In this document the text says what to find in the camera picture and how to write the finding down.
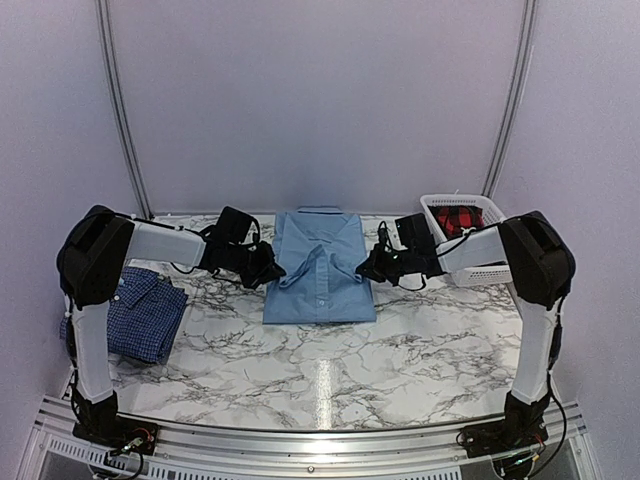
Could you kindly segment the light blue long sleeve shirt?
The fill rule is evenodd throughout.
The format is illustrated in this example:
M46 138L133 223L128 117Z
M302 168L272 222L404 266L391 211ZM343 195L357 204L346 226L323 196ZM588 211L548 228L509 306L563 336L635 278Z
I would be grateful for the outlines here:
M370 280L356 272L367 259L359 215L334 207L279 212L272 248L285 275L267 286L265 325L376 320Z

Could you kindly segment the blue checked shirt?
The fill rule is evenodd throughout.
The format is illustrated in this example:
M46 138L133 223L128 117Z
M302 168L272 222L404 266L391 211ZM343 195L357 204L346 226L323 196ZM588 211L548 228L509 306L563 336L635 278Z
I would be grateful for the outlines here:
M185 291L169 277L125 267L108 309L108 352L145 364L166 362L187 300Z

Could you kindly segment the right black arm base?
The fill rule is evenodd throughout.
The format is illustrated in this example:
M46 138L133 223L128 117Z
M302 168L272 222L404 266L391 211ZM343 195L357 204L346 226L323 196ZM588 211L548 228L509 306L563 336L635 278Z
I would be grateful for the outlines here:
M465 426L457 435L456 442L465 449L469 458L540 446L549 438L543 418L549 403L549 393L527 404L509 392L502 420Z

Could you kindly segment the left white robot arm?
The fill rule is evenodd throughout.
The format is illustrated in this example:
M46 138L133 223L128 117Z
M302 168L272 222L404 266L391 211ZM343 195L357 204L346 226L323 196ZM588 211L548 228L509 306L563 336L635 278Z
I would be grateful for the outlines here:
M201 231L138 219L93 206L74 226L56 266L69 300L76 346L77 390L91 405L112 397L108 367L107 313L121 272L130 260L173 263L238 275L247 289L285 276L256 218L225 207Z

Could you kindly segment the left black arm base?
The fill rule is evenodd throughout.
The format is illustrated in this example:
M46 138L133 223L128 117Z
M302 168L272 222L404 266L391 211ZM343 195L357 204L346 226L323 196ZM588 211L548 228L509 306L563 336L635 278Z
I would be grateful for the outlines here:
M97 403L74 393L71 407L76 416L73 428L76 438L118 451L130 445L143 455L154 453L159 426L153 422L121 416L115 392Z

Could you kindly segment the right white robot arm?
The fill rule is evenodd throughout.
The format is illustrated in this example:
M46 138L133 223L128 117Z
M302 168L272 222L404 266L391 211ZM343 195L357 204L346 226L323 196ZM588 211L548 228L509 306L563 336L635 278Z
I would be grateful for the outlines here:
M394 286L405 275L425 280L467 268L500 264L509 268L522 321L516 376L510 395L532 405L549 394L549 377L562 343L562 308L576 271L575 258L539 211L463 231L437 244L420 214L396 221L402 247L391 245L384 223L378 242L356 273Z

